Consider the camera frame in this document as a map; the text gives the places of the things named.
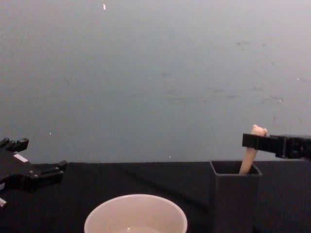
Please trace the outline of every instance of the gray container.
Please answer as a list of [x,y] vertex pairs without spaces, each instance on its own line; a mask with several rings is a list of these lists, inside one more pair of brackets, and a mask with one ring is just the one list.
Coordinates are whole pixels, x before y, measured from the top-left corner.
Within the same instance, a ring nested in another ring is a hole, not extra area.
[[209,207],[212,233],[251,233],[259,180],[256,165],[240,175],[242,161],[210,161]]

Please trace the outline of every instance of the white bowl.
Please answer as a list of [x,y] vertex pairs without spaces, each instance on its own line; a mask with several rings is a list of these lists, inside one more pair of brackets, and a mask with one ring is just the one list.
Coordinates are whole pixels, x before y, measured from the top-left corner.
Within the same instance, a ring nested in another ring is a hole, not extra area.
[[175,203],[152,195],[121,196],[96,207],[85,233],[186,233],[187,218]]

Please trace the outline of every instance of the gray wall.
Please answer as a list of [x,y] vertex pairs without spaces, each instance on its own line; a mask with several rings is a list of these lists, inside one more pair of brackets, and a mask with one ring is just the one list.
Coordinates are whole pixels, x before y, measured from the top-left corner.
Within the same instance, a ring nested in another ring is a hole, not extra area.
[[254,123],[310,134],[310,22],[309,0],[1,1],[0,135],[45,163],[241,159]]

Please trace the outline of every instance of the black tablecloth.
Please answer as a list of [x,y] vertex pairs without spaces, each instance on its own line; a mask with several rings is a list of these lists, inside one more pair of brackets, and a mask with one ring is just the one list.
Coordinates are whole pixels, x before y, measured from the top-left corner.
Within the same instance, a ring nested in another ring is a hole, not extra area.
[[[263,173],[254,232],[311,232],[311,163],[256,162]],[[189,233],[208,232],[208,162],[69,163],[60,184],[34,193],[1,194],[1,233],[83,233],[88,214],[104,201],[126,194],[152,194],[178,204]]]

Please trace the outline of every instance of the beige toy bone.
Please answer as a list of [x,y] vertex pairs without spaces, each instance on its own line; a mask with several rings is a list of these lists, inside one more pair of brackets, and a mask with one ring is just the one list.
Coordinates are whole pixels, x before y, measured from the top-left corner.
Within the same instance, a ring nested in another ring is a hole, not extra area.
[[[267,133],[268,133],[267,129],[259,127],[258,125],[253,125],[251,134],[258,135],[258,136],[266,136]],[[240,174],[247,174],[249,172],[249,170],[251,169],[252,163],[256,157],[256,154],[257,154],[256,149],[246,148],[245,157],[240,168]]]

